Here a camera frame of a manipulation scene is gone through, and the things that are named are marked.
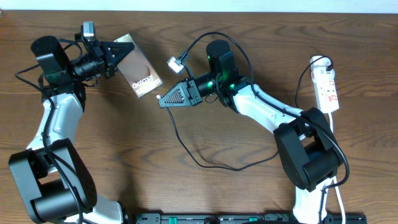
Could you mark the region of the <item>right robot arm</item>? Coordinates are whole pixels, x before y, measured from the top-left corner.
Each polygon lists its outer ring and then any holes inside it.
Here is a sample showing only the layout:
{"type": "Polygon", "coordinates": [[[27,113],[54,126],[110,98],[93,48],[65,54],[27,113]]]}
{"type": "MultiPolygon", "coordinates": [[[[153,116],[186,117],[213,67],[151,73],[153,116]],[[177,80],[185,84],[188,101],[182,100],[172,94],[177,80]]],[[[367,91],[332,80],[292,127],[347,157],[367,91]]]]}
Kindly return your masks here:
{"type": "Polygon", "coordinates": [[[348,161],[323,113],[291,107],[262,91],[239,73],[227,41],[210,42],[206,54],[209,72],[178,82],[157,98],[159,106],[196,106],[216,95],[223,106],[258,122],[274,135],[282,167],[296,187],[295,219],[324,223],[328,190],[340,185],[333,178],[348,161]]]}

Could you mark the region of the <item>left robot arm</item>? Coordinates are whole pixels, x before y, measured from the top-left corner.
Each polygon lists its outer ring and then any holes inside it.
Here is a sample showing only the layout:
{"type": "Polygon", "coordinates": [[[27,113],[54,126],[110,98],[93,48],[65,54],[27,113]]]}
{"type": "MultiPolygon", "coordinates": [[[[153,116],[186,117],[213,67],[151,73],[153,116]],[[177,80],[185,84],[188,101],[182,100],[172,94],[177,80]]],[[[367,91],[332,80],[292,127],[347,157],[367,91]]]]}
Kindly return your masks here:
{"type": "Polygon", "coordinates": [[[44,114],[34,139],[11,155],[9,168],[35,223],[134,223],[117,201],[96,191],[73,142],[85,110],[86,89],[112,77],[134,49],[130,42],[103,42],[77,34],[73,40],[43,36],[31,45],[42,69],[34,88],[44,114]]]}

